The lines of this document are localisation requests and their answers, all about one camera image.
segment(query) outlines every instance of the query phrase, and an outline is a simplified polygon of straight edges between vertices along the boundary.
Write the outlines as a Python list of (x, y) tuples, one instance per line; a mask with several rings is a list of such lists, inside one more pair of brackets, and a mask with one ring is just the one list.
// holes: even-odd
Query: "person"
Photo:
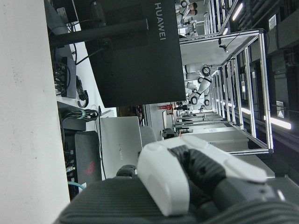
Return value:
[(180, 4), (179, 5), (176, 5), (176, 13), (177, 13), (177, 16), (183, 16), (182, 19), (184, 19), (191, 10), (195, 10), (197, 9), (197, 4), (196, 2), (194, 3), (191, 3), (191, 4), (188, 4), (187, 7), (182, 7)]
[(176, 5), (177, 24), (181, 24), (184, 21), (184, 18), (187, 16), (196, 15), (196, 8), (196, 2), (188, 4), (185, 8), (183, 8), (181, 5)]

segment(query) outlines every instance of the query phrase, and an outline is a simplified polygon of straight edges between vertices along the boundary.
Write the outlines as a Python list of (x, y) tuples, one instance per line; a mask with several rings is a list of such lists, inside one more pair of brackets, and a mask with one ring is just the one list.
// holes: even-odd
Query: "huawei logo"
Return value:
[(119, 144), (118, 146), (120, 147), (120, 157), (121, 157), (121, 160), (123, 160), (123, 155), (122, 155), (121, 144)]

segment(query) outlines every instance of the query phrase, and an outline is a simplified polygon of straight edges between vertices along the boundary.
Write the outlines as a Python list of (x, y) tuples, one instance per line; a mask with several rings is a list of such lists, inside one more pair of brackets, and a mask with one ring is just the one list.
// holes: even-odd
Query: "desk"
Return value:
[(0, 0), (1, 223), (52, 223), (69, 202), (43, 1)]

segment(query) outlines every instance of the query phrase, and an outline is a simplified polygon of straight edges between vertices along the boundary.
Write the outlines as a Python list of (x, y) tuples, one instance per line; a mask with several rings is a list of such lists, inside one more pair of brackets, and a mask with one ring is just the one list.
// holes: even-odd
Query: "laptop lid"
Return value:
[(137, 165), (142, 150), (138, 117), (100, 118), (106, 178), (124, 165)]

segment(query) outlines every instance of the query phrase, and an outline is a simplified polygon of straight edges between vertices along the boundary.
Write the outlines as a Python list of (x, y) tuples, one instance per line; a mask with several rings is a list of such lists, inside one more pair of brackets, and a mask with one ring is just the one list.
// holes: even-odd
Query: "red logo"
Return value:
[(88, 169), (87, 170), (84, 170), (84, 173), (87, 174), (87, 175), (90, 175), (93, 173), (93, 169), (94, 169), (94, 162), (91, 161), (89, 163), (89, 166), (88, 166)]

